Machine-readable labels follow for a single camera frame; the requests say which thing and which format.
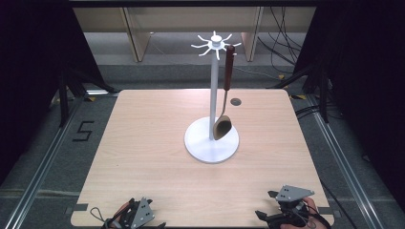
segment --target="white stand base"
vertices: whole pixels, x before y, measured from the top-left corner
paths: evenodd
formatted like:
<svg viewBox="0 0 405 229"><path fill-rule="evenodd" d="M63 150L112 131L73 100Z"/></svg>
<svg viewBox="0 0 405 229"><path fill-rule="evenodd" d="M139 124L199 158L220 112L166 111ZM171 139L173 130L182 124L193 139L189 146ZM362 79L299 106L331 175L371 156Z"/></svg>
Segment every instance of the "white stand base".
<svg viewBox="0 0 405 229"><path fill-rule="evenodd" d="M197 160L220 163L230 158L238 149L239 135L235 127L219 140L209 139L209 117L193 122L185 132L185 147Z"/></svg>

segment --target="wooden spoon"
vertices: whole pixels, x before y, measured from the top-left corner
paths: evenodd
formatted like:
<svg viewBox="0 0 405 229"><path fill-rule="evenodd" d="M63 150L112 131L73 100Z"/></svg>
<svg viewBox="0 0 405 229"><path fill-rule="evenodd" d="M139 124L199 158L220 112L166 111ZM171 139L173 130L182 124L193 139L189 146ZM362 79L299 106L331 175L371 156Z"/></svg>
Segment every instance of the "wooden spoon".
<svg viewBox="0 0 405 229"><path fill-rule="evenodd" d="M225 90L225 96L224 96L224 105L223 105L223 112L221 113L221 116L218 118L218 120L214 124L214 139L219 140L223 138L231 129L232 129L232 123L230 121L230 118L226 115L225 113L225 107L226 107L226 98L227 98L227 92L230 89L230 79L232 76L232 68L233 68L233 58L234 58L234 53L235 53L235 47L232 45L226 47L226 60L225 60L225 77L224 77L224 90Z"/></svg>

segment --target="aluminum rail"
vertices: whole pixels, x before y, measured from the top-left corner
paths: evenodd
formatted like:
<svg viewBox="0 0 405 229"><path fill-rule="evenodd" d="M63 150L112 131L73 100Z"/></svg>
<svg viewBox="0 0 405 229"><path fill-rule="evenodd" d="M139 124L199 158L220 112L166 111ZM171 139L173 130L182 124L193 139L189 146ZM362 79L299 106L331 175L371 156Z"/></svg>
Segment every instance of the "aluminum rail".
<svg viewBox="0 0 405 229"><path fill-rule="evenodd" d="M65 125L60 127L59 130L57 131L55 137L53 138L53 142L48 148L48 151L45 154L44 158L42 159L38 169L36 170L35 175L33 176L29 186L25 190L22 198L20 199L14 210L12 211L6 228L14 229L21 227L21 224L23 223L26 215L28 214L28 211L30 210L32 203L35 200L35 196L43 180L45 179L49 169L53 164L53 161L63 142L63 139L71 126L72 119L75 116L75 113L78 110L82 101L83 99L77 98L72 104L71 115L67 119Z"/></svg>
<svg viewBox="0 0 405 229"><path fill-rule="evenodd" d="M317 105L313 95L309 94L307 98L309 99L310 106ZM316 113L314 116L367 224L370 228L385 228L382 220L378 217L372 202L368 198L366 191L361 186L350 163L346 159L346 156L343 153L336 137L334 136L330 125L323 121L320 114Z"/></svg>

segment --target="white vertical pole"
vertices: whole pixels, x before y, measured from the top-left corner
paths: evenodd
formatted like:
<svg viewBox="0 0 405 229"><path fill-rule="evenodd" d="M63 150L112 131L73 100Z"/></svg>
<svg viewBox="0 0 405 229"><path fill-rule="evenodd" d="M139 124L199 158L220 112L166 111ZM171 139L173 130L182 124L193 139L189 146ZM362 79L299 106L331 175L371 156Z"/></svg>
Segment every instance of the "white vertical pole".
<svg viewBox="0 0 405 229"><path fill-rule="evenodd" d="M217 53L212 50L211 57L211 101L210 101L210 115L209 115L209 139L214 140L214 124L215 113L217 110L217 91L218 91L218 70L219 61Z"/></svg>

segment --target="wooden tabletop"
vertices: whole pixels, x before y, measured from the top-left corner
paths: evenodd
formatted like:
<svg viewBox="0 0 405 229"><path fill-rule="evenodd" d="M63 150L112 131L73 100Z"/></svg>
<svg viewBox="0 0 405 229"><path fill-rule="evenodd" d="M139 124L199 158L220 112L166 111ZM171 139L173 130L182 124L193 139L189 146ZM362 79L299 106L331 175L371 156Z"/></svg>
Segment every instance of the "wooden tabletop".
<svg viewBox="0 0 405 229"><path fill-rule="evenodd" d="M225 114L240 137L237 152L218 164L202 163L184 146L184 133L209 116L209 90L123 91L111 114L74 211L74 226L98 226L90 210L111 218L130 198L153 200L167 227L266 227L255 211L279 214L267 191L283 184L310 189L329 207L295 113L284 90L237 90ZM218 90L217 115L224 91ZM333 223L332 215L324 217Z"/></svg>

